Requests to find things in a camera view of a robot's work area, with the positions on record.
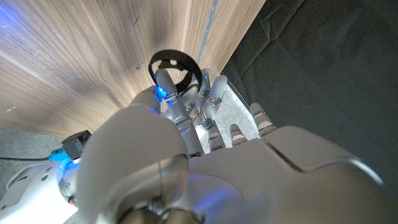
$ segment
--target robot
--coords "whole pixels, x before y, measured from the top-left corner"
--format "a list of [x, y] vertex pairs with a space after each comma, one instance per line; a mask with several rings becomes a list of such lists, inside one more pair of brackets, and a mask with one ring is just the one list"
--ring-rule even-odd
[[[175, 85], [166, 68], [188, 73]], [[257, 103], [250, 112], [259, 139], [232, 124], [227, 148], [214, 121], [227, 78], [210, 86], [209, 72], [182, 52], [156, 53], [154, 86], [94, 134], [66, 139], [66, 159], [26, 167], [8, 182], [0, 223], [63, 223], [77, 208], [86, 223], [394, 222], [372, 169], [306, 130], [276, 128]]]

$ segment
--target wood grain surface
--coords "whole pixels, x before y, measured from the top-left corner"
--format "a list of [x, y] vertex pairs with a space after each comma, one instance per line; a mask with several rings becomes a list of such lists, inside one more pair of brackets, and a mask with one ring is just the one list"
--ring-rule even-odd
[[0, 127], [62, 138], [95, 131], [153, 85], [154, 53], [198, 58], [213, 8], [199, 62], [212, 80], [264, 2], [0, 1]]

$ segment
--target floor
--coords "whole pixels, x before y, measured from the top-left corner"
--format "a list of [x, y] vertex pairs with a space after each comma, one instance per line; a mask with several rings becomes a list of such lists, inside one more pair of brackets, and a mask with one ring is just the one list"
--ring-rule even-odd
[[[258, 138], [258, 132], [250, 112], [242, 101], [227, 86], [223, 102], [216, 116], [217, 126], [222, 135], [226, 147], [232, 147], [229, 126], [237, 124], [248, 140]], [[201, 139], [205, 152], [209, 152], [208, 136]], [[0, 157], [41, 158], [47, 157], [52, 150], [60, 148], [62, 139], [53, 136], [27, 133], [18, 130], [0, 129]], [[6, 193], [8, 180], [20, 169], [34, 164], [34, 162], [16, 162], [0, 160], [0, 198]], [[65, 222], [65, 224], [82, 223], [77, 212]]]

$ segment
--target wooden wall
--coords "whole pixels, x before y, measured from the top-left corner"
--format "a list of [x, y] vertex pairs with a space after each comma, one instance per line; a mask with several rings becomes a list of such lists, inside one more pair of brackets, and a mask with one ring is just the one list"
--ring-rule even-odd
[[154, 53], [198, 58], [213, 8], [199, 63], [212, 79], [264, 2], [0, 1], [0, 127], [62, 138], [94, 131], [153, 85]]

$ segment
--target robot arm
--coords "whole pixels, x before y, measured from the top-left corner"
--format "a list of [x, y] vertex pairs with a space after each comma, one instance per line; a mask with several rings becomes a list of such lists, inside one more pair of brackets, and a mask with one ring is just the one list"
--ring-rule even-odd
[[[139, 93], [105, 122], [84, 146], [80, 161], [73, 163], [73, 202], [87, 223], [393, 223], [395, 208], [375, 172], [326, 139], [296, 127], [276, 128], [256, 103], [250, 111], [259, 139], [246, 139], [232, 124], [233, 147], [226, 148], [214, 122], [226, 77], [219, 76], [210, 88], [209, 71], [198, 75], [200, 70], [189, 66], [193, 60], [182, 55], [160, 60], [182, 58], [175, 66], [195, 75], [184, 79], [190, 83], [174, 85], [163, 69], [171, 66], [167, 63], [155, 73], [151, 68], [157, 86]], [[203, 76], [203, 85], [192, 88], [194, 94], [181, 88], [195, 79], [202, 83]], [[161, 115], [162, 100], [168, 111]], [[203, 132], [208, 133], [208, 154], [198, 140]], [[45, 170], [53, 178], [48, 182], [53, 190], [44, 188], [53, 198], [47, 203], [71, 209], [54, 219], [61, 223], [76, 211], [62, 197], [65, 192], [74, 195], [73, 190], [61, 187], [74, 178], [65, 175], [65, 167], [61, 176], [47, 169], [37, 167], [29, 176], [42, 178]], [[17, 192], [18, 183], [0, 205], [11, 201], [9, 193]], [[32, 210], [27, 202], [42, 199], [35, 194], [25, 200], [35, 192], [29, 187], [15, 193], [22, 197], [0, 211], [2, 222], [25, 207]]]

